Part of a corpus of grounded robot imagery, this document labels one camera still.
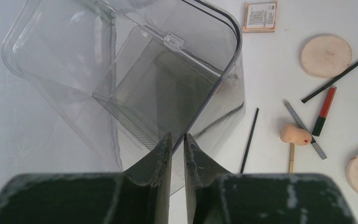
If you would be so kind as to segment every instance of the white label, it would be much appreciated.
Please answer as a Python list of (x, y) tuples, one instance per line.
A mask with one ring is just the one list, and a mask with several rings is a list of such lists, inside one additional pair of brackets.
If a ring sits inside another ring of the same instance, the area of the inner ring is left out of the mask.
[(248, 5), (246, 28), (273, 28), (276, 3)]

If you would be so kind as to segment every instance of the white table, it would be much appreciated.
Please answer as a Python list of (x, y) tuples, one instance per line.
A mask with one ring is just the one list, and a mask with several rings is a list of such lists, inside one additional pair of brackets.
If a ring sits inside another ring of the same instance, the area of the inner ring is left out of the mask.
[[(244, 0), (211, 2), (243, 23)], [(25, 0), (0, 0), (0, 46), (24, 4)], [(309, 37), (325, 33), (344, 38), (352, 47), (353, 60), (357, 60), (358, 1), (281, 0), (275, 33), (244, 34), (248, 113), (227, 141), (217, 162), (231, 172), (239, 171), (253, 115), (259, 107), (245, 172), (287, 171), (289, 146), (279, 140), (278, 133), (282, 124), (294, 121), (282, 101), (289, 100), (304, 123), (313, 128), (324, 94), (305, 105), (300, 99), (325, 81), (311, 78), (302, 71), (299, 54)], [(295, 172), (330, 176), (340, 186), (358, 220), (358, 195), (349, 187), (344, 175), (349, 156), (358, 150), (358, 68), (336, 86), (337, 94), (329, 117), (317, 139), (329, 158), (322, 161), (311, 146), (298, 147)], [(0, 56), (0, 188), (14, 174), (32, 167), (50, 172), (106, 170), (46, 100), (26, 80), (6, 69)], [(170, 223), (186, 223), (184, 189), (171, 196)]]
[[(230, 12), (243, 25), (245, 2), (265, 1), (210, 0)], [(308, 76), (299, 56), (306, 41), (318, 34), (334, 34), (345, 39), (358, 60), (358, 1), (281, 0), (277, 6), (276, 31), (243, 34), (243, 66), (247, 114), (227, 141), (216, 161), (238, 173), (253, 116), (260, 108), (245, 173), (287, 172), (289, 145), (281, 142), (279, 131), (285, 123), (295, 123), (283, 105), (288, 100), (305, 125), (312, 130), (324, 101), (325, 92), (303, 104), (301, 99), (326, 80)], [(317, 141), (328, 159), (321, 160), (311, 145), (296, 147), (294, 172), (321, 173), (341, 188), (358, 221), (358, 194), (345, 178), (347, 161), (358, 151), (358, 67), (335, 85), (337, 92), (322, 134)], [(183, 212), (185, 191), (170, 201), (170, 223), (186, 223)]]

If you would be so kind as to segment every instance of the black chopstick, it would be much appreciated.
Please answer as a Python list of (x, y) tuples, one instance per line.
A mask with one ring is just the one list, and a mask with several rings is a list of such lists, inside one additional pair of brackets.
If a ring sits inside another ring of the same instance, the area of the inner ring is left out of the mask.
[(246, 159), (248, 158), (248, 153), (249, 153), (249, 148), (250, 148), (250, 142), (252, 141), (252, 137), (253, 137), (253, 131), (255, 130), (255, 126), (256, 126), (256, 120), (257, 120), (257, 115), (259, 114), (259, 108), (256, 109), (256, 114), (255, 114), (255, 118), (253, 119), (253, 125), (252, 125), (252, 130), (250, 130), (250, 135), (249, 135), (249, 139), (248, 139), (248, 145), (246, 145), (246, 150), (245, 150), (245, 155), (243, 156), (243, 161), (242, 161), (242, 166), (241, 166), (241, 174), (243, 173), (243, 170), (245, 168), (245, 163), (246, 163)]
[(311, 93), (309, 96), (307, 96), (306, 98), (302, 99), (301, 102), (306, 103), (308, 102), (310, 99), (314, 98), (317, 94), (321, 93), (323, 90), (329, 88), (331, 85), (333, 85), (336, 81), (338, 81), (340, 78), (344, 77), (346, 74), (348, 74), (350, 71), (352, 71), (353, 69), (355, 69), (356, 67), (358, 67), (358, 61), (356, 63), (354, 63), (353, 65), (351, 65), (349, 68), (347, 68), (345, 71), (343, 71), (341, 74), (339, 74), (338, 76), (332, 78), (330, 81), (328, 81), (325, 85), (323, 85), (322, 87), (320, 87), (319, 89), (317, 89), (316, 91), (314, 91), (313, 93)]

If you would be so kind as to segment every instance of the red and black marker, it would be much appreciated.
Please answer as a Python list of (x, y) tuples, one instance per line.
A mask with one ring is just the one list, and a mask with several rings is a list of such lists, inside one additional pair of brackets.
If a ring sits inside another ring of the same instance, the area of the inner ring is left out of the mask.
[(336, 94), (337, 87), (332, 86), (327, 92), (327, 96), (324, 99), (322, 110), (320, 111), (319, 117), (316, 120), (312, 135), (319, 136), (322, 132), (324, 122), (326, 121), (327, 114), (329, 113), (331, 103), (333, 102), (334, 95)]

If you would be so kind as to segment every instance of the transparent bin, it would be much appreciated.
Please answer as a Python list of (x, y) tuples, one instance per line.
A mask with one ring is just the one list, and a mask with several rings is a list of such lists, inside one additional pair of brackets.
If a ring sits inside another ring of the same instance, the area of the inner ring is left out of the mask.
[[(190, 132), (219, 152), (245, 114), (241, 45), (236, 20), (200, 0), (28, 0), (2, 56), (117, 172), (167, 132), (174, 150)], [(182, 152), (172, 169), (171, 193)]]

